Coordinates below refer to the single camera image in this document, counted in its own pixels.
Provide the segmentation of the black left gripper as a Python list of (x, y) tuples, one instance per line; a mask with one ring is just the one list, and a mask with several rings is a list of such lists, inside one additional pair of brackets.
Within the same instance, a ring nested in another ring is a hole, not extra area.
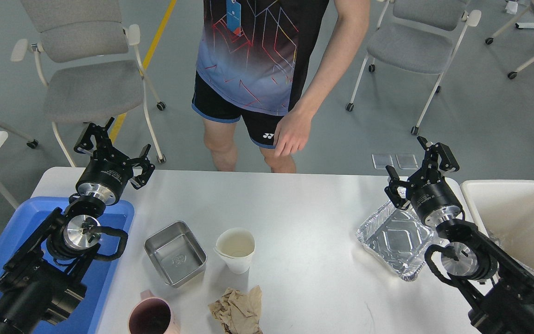
[[(126, 165), (109, 161), (116, 157), (115, 148), (108, 135), (108, 129), (114, 122), (111, 117), (104, 126), (89, 123), (74, 145), (74, 152), (87, 154), (90, 161), (76, 184), (80, 195), (91, 195), (104, 202), (106, 206), (116, 204), (130, 181), (136, 190), (148, 184), (155, 171), (155, 165), (148, 159), (151, 145), (142, 148), (137, 158), (126, 160)], [(132, 169), (140, 167), (141, 173), (134, 176)]]

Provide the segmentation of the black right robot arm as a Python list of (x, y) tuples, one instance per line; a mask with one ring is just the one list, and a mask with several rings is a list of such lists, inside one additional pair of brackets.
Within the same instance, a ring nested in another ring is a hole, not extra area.
[(471, 306), (471, 325), (482, 334), (534, 334), (534, 275), (509, 256), (476, 224), (445, 180), (459, 165), (449, 146), (418, 136), (425, 150), (421, 167), (401, 180), (387, 166), (384, 189), (394, 207), (413, 207), (420, 222), (448, 245), (433, 244), (425, 261), (443, 283), (457, 288)]

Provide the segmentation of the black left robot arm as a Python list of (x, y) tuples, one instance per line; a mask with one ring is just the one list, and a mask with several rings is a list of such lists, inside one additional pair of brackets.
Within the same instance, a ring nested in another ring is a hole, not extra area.
[(98, 218), (115, 205), (127, 183), (147, 184), (155, 166), (151, 145), (130, 158), (117, 150), (104, 126), (89, 123), (74, 151), (90, 161), (69, 197), (55, 208), (3, 266), (0, 276), (0, 334), (31, 334), (40, 321), (57, 325), (70, 317), (85, 297), (82, 283), (93, 261), (120, 258), (127, 246), (124, 230), (103, 226)]

